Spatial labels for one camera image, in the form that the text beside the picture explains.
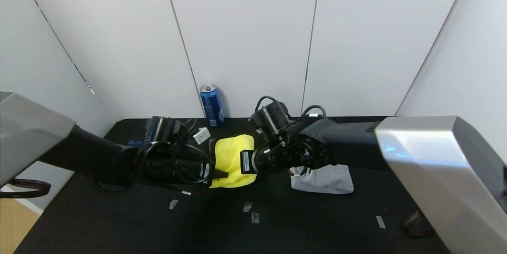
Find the blue soda can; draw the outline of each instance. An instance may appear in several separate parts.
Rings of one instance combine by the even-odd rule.
[[[221,126],[223,113],[217,87],[214,84],[205,84],[201,87],[200,94],[208,122],[211,126]]]

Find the yellow cloth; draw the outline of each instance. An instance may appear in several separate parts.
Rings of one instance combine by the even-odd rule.
[[[241,174],[239,153],[242,150],[254,149],[254,138],[250,135],[239,135],[232,138],[220,139],[215,145],[215,169],[229,174],[227,178],[213,179],[210,188],[214,187],[243,187],[255,181],[257,175]]]

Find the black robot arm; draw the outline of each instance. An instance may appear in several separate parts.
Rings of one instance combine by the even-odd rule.
[[[318,169],[337,164],[389,169],[374,133],[380,122],[338,124],[326,117],[324,108],[318,108],[323,115],[308,116],[305,112],[297,120],[276,100],[257,110],[250,121],[267,143],[241,152],[241,172],[275,172],[299,166]]]
[[[108,194],[124,193],[138,182],[170,189],[175,183],[210,185],[214,162],[205,147],[199,148],[193,140],[193,127],[192,122],[154,116],[142,146],[129,147],[74,126],[39,160],[89,176],[96,188]]]

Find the soda can lid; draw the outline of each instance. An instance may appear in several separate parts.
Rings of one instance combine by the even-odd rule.
[[[212,92],[216,89],[217,88],[215,87],[214,84],[205,84],[204,86],[201,86],[201,92],[203,92],[203,93],[209,93],[209,92]]]

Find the silver metal housing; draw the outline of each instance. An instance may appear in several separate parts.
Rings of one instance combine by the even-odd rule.
[[[75,124],[17,93],[0,92],[0,186],[67,137]]]
[[[389,117],[375,134],[452,253],[507,253],[505,164],[477,130],[456,116]]]

